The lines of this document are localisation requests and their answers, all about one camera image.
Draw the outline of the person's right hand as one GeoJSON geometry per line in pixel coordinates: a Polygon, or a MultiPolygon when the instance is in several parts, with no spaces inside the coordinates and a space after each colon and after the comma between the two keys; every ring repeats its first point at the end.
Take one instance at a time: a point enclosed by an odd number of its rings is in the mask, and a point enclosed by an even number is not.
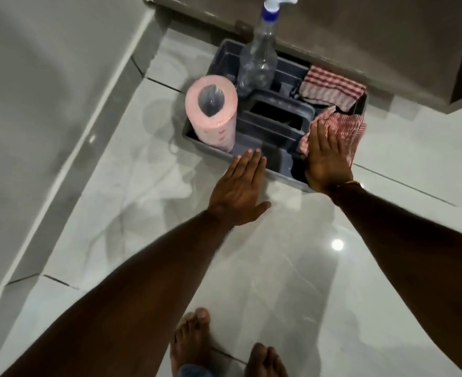
{"type": "Polygon", "coordinates": [[[328,197],[333,197],[342,187],[361,187],[360,183],[354,180],[351,166],[341,158],[334,131],[328,130],[327,137],[330,150],[319,150],[317,123],[312,125],[308,139],[308,153],[313,153],[311,174],[314,184],[309,184],[311,189],[328,197]]]}

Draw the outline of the person's left hand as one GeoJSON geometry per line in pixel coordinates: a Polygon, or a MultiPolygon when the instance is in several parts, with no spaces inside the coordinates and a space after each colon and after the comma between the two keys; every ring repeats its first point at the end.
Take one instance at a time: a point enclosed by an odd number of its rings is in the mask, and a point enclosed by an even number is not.
{"type": "Polygon", "coordinates": [[[250,212],[260,203],[259,195],[265,180],[267,159],[262,152],[253,181],[248,182],[244,178],[246,152],[241,155],[233,176],[229,179],[223,179],[222,176],[216,183],[207,208],[209,214],[222,221],[230,229],[252,222],[250,212]]]}

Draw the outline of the person's left forearm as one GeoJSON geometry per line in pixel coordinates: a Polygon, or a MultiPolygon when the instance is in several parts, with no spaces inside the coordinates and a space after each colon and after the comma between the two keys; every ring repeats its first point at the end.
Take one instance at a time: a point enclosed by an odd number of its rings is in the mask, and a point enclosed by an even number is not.
{"type": "Polygon", "coordinates": [[[130,257],[1,377],[154,377],[175,327],[235,226],[207,209],[130,257]]]}

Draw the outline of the person's right forearm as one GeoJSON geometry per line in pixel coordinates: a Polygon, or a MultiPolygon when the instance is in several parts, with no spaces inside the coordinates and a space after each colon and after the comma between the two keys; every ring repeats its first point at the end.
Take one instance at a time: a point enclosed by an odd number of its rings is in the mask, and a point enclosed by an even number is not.
{"type": "Polygon", "coordinates": [[[436,346],[462,370],[462,233],[361,187],[331,200],[436,346]]]}

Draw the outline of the red checked cloth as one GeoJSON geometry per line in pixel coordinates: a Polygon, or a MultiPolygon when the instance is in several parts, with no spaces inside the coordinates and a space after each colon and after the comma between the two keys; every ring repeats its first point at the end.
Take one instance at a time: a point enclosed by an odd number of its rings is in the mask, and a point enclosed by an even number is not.
{"type": "Polygon", "coordinates": [[[358,145],[367,128],[364,117],[360,114],[339,113],[336,111],[336,106],[325,108],[311,121],[308,132],[300,139],[297,145],[297,152],[303,156],[308,155],[308,139],[312,125],[319,120],[325,122],[326,132],[333,130],[337,140],[344,139],[347,148],[347,162],[349,166],[352,166],[358,145]]]}
{"type": "Polygon", "coordinates": [[[296,96],[312,104],[336,106],[348,113],[366,91],[364,84],[311,65],[296,96]]]}

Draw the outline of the dark grey plastic caddy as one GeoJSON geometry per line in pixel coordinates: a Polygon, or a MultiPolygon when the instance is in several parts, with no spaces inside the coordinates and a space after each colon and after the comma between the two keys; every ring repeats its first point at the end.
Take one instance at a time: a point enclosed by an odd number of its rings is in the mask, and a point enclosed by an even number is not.
{"type": "Polygon", "coordinates": [[[272,179],[312,192],[305,177],[305,162],[297,149],[310,122],[324,107],[293,98],[308,70],[308,62],[279,54],[270,89],[254,91],[247,99],[238,102],[236,139],[230,153],[202,143],[188,119],[182,137],[198,150],[225,161],[247,149],[260,148],[267,158],[267,173],[272,179]]]}

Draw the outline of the pink paper towel roll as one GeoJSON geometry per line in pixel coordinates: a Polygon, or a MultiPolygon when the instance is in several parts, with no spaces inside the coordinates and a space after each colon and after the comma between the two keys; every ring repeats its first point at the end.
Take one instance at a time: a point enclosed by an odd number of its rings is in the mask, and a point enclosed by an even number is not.
{"type": "Polygon", "coordinates": [[[204,144],[230,152],[235,144],[238,95],[224,76],[208,75],[188,89],[184,106],[187,118],[204,144]]]}

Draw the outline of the clear plastic spray bottle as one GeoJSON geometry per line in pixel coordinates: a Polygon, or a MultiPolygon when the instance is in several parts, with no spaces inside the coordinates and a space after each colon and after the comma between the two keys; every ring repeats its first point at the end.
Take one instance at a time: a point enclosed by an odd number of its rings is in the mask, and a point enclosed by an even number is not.
{"type": "Polygon", "coordinates": [[[240,68],[236,92],[245,99],[255,90],[270,89],[278,64],[275,50],[277,21],[282,4],[297,4],[298,0],[265,0],[253,40],[240,53],[240,68]]]}

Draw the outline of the grey cabinet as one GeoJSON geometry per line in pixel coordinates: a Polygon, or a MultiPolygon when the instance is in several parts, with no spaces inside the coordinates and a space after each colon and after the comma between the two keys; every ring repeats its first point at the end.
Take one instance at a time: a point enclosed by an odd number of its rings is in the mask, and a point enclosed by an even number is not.
{"type": "Polygon", "coordinates": [[[298,0],[277,48],[443,113],[462,108],[462,0],[298,0]]]}

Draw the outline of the person's left foot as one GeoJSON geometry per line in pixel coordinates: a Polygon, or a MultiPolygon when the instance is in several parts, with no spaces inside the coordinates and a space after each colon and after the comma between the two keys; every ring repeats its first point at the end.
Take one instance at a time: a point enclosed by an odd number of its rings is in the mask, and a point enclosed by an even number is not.
{"type": "Polygon", "coordinates": [[[172,376],[176,377],[180,367],[189,363],[205,367],[211,373],[210,358],[210,314],[205,308],[197,308],[184,314],[175,329],[170,343],[172,376]]]}

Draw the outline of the person's foot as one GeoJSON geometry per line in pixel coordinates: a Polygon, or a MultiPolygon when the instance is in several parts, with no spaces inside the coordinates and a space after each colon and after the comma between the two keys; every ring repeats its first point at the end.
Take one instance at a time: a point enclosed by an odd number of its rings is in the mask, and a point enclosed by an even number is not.
{"type": "Polygon", "coordinates": [[[176,377],[180,367],[189,363],[205,367],[211,373],[210,358],[210,314],[205,308],[197,308],[184,314],[175,329],[170,343],[172,376],[176,377]]]}
{"type": "Polygon", "coordinates": [[[251,350],[244,377],[289,377],[274,347],[257,342],[251,350]]]}

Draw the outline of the person's right foot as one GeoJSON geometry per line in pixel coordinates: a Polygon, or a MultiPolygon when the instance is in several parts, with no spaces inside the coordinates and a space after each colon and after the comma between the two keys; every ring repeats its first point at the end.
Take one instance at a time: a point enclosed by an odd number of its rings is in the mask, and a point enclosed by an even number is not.
{"type": "Polygon", "coordinates": [[[289,377],[274,347],[257,342],[251,350],[244,377],[289,377]]]}

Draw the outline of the blue trouser cuff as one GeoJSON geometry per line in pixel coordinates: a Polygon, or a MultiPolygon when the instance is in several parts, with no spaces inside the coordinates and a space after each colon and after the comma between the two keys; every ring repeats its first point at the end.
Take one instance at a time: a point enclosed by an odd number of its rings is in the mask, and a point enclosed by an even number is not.
{"type": "Polygon", "coordinates": [[[208,375],[212,377],[207,368],[189,363],[180,367],[176,377],[208,377],[208,375]]]}

